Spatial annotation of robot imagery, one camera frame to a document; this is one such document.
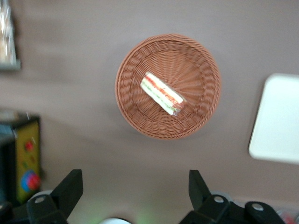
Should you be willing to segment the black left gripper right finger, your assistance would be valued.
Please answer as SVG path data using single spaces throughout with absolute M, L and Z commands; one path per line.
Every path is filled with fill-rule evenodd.
M 197 170 L 189 171 L 188 192 L 193 210 L 180 224 L 221 224 L 224 221 L 230 202 L 221 195 L 213 195 Z

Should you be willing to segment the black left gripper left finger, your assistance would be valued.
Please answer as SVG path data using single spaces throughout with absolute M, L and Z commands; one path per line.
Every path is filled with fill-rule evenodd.
M 38 194 L 26 205 L 31 224 L 66 224 L 83 195 L 82 170 L 72 170 L 50 194 Z

